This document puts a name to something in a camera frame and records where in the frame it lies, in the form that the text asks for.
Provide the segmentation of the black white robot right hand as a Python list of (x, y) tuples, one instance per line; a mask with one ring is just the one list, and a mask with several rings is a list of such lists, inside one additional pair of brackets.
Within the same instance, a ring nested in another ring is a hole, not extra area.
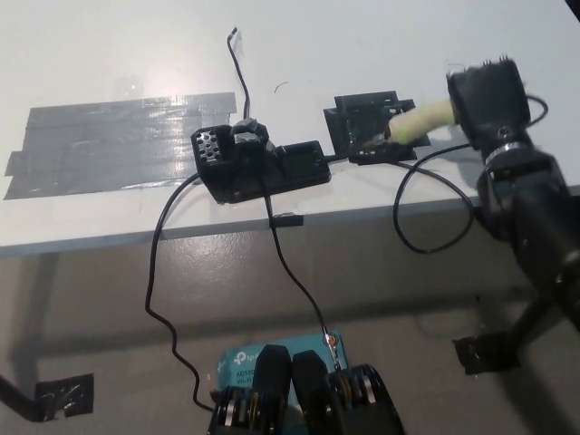
[(507, 57), (447, 75), (456, 122), (485, 159), (510, 143), (531, 144), (530, 110), (516, 63)]

